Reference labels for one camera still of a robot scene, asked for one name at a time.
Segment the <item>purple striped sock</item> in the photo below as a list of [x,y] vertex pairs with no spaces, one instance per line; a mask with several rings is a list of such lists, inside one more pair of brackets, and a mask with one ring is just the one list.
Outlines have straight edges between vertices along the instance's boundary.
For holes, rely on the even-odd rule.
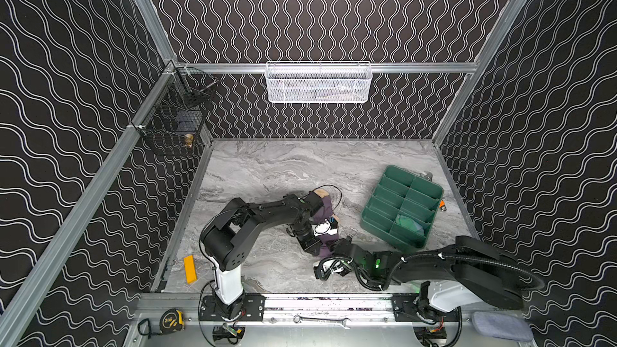
[[327,235],[316,235],[321,242],[320,253],[318,256],[323,259],[332,255],[330,247],[339,240],[339,218],[334,214],[332,199],[329,193],[322,188],[316,189],[314,193],[321,198],[323,206],[312,218],[313,229],[320,223],[332,224],[332,229]]

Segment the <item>green divided plastic tray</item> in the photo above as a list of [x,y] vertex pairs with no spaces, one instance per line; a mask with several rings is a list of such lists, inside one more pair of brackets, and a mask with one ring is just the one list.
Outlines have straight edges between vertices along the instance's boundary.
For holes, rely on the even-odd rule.
[[[363,230],[405,253],[426,247],[443,200],[443,187],[419,174],[395,165],[385,168],[362,210]],[[418,236],[395,223],[399,215],[419,221],[425,236]]]

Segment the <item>blue orange striped sock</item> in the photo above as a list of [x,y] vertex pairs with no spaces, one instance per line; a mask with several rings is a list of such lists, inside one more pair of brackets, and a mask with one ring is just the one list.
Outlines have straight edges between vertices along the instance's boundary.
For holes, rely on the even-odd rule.
[[395,223],[402,228],[405,228],[407,231],[413,232],[418,236],[425,236],[425,228],[424,226],[414,218],[399,215],[395,219]]

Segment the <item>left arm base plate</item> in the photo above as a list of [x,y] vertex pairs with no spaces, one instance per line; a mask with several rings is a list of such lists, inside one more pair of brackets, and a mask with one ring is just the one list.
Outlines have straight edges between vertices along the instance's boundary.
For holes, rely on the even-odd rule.
[[266,297],[258,293],[244,293],[233,303],[226,305],[217,295],[205,296],[199,305],[199,321],[263,321],[265,300]]

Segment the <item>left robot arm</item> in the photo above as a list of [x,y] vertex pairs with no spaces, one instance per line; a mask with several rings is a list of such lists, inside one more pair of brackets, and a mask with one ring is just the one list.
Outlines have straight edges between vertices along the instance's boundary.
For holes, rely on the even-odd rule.
[[319,256],[338,239],[328,230],[315,227],[335,218],[330,194],[319,187],[304,196],[286,194],[275,202],[249,203],[232,199],[199,235],[199,249],[214,267],[214,293],[224,305],[244,295],[241,265],[260,234],[286,226],[303,252]]

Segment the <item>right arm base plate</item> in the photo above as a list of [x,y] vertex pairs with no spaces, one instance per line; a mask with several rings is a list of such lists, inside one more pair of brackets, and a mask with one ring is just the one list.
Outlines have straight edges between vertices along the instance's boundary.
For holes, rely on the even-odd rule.
[[444,313],[432,308],[419,294],[395,294],[391,297],[396,322],[416,322],[421,325],[439,325],[442,321],[459,321],[458,311]]

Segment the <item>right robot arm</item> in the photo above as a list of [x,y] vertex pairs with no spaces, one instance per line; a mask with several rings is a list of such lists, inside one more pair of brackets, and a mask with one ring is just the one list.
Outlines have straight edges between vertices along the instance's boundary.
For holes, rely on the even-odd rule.
[[411,254],[368,252],[350,237],[339,239],[330,250],[331,255],[313,267],[318,280],[350,272],[372,292],[419,281],[418,306],[433,312],[449,313],[476,302],[519,310],[526,292],[546,286],[541,276],[514,257],[469,236],[458,236],[454,244],[440,249]]

